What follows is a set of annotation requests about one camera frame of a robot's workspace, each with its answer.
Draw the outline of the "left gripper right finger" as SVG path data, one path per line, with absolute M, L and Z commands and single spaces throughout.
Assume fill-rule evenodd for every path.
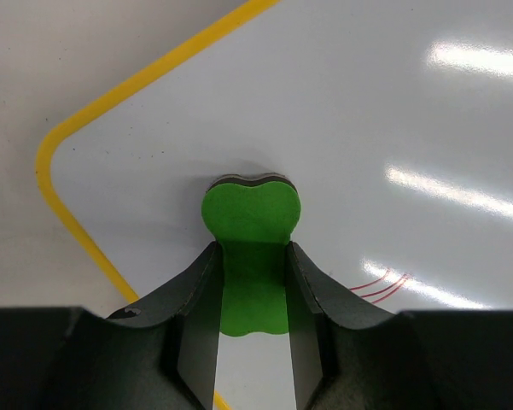
M 459 409 L 430 338 L 438 311 L 390 313 L 326 275 L 298 243 L 285 251 L 289 345 L 299 409 Z

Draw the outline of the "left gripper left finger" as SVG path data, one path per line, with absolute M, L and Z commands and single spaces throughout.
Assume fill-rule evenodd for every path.
M 222 305 L 222 249 L 103 319 L 70 309 L 40 409 L 210 409 Z

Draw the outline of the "green whiteboard eraser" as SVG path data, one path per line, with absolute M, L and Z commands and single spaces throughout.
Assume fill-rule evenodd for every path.
M 298 191 L 280 174 L 225 175 L 208 188 L 201 217 L 223 252 L 226 336 L 288 332 L 285 252 L 300 214 Z

